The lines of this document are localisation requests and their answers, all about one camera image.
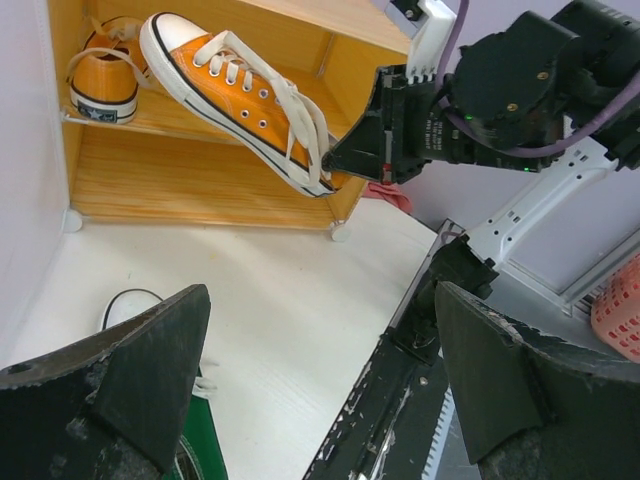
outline wooden shelf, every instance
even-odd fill
[[[104,128],[84,133],[72,198],[99,221],[327,229],[335,220],[327,199],[297,193],[244,147]]]
[[[325,113],[331,133],[338,138],[347,133],[351,124],[320,78],[295,69],[280,68],[279,71],[298,85],[298,89],[302,93],[318,104]],[[63,107],[71,119],[91,126],[208,142],[240,144],[231,135],[193,115],[167,93],[159,91],[141,88],[138,94],[136,116],[131,122],[124,125],[90,121],[78,114],[68,98],[63,101]]]
[[[394,52],[408,53],[409,39],[372,0],[240,0]]]

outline pink cloth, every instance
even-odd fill
[[[364,197],[380,198],[405,213],[413,212],[411,200],[395,185],[380,185],[379,183],[369,182],[367,189],[364,191]]]

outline orange sneaker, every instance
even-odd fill
[[[169,94],[250,148],[299,192],[334,193],[345,174],[322,170],[329,131],[322,111],[232,32],[213,36],[173,13],[140,31],[149,68]]]
[[[138,85],[149,86],[147,63],[140,50],[141,21],[117,17],[94,32],[69,62],[71,103],[92,120],[130,122],[138,105]]]

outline white rubber sole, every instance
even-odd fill
[[[134,119],[138,95],[126,103],[107,104],[90,100],[70,88],[71,103],[80,115],[96,122],[123,124]]]
[[[268,144],[254,137],[242,129],[225,115],[220,113],[207,103],[191,86],[182,78],[174,65],[167,59],[159,40],[153,31],[152,22],[157,15],[147,19],[140,31],[140,49],[149,65],[149,69],[169,94],[187,110],[216,128],[233,135],[247,148],[260,157],[271,169],[291,187],[308,197],[324,197],[334,193],[323,185],[317,187],[301,186],[295,178],[287,175],[287,166],[284,156],[271,148]],[[295,163],[290,162],[289,167],[293,177],[301,181],[308,179],[308,173]]]

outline shoelace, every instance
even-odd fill
[[[201,47],[194,56],[196,66],[209,63],[211,75],[219,75],[227,64],[227,83],[234,84],[240,70],[245,72],[243,89],[250,91],[254,74],[264,78],[276,95],[282,110],[289,120],[287,140],[287,174],[305,187],[316,187],[323,176],[329,180],[330,174],[322,170],[322,157],[329,151],[329,129],[322,110],[298,88],[285,79],[258,54],[249,48],[233,32],[224,31]],[[309,178],[301,177],[293,170],[289,160],[291,151],[298,141],[309,152]]]
[[[105,31],[102,28],[100,22],[98,22],[95,18],[91,17],[91,23],[93,25],[93,29],[96,31],[98,35],[108,36],[110,39],[118,39],[121,42],[126,42],[128,40],[133,40],[136,38],[140,32],[140,25],[135,23],[128,23],[120,28],[113,28],[109,31]],[[78,63],[87,55],[93,55],[96,53],[100,53],[103,55],[113,55],[121,60],[127,62],[131,68],[133,69],[133,75],[136,77],[136,81],[138,84],[144,88],[153,88],[152,83],[149,79],[142,73],[142,71],[138,68],[138,66],[131,59],[131,55],[128,55],[120,50],[112,49],[112,48],[102,48],[102,47],[93,47],[87,48],[80,53],[74,55],[71,60],[69,60],[69,64],[67,65],[67,82],[70,81],[73,72],[75,71]]]
[[[217,390],[216,385],[206,377],[196,377],[193,384],[192,395],[204,400],[211,400],[213,392]]]

